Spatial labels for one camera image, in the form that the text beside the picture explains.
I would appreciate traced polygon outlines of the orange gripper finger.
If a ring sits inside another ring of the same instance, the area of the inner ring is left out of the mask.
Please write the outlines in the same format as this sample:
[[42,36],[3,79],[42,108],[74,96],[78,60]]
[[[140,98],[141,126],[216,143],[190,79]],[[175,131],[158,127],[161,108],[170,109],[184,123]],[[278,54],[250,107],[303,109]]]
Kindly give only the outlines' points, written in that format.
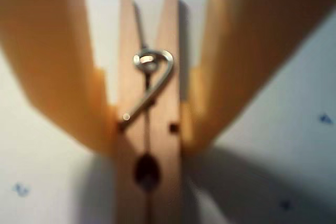
[[31,105],[84,146],[113,155],[117,116],[93,61],[85,0],[1,0],[1,46]]
[[182,153],[209,147],[335,0],[207,0],[201,59],[181,105]]

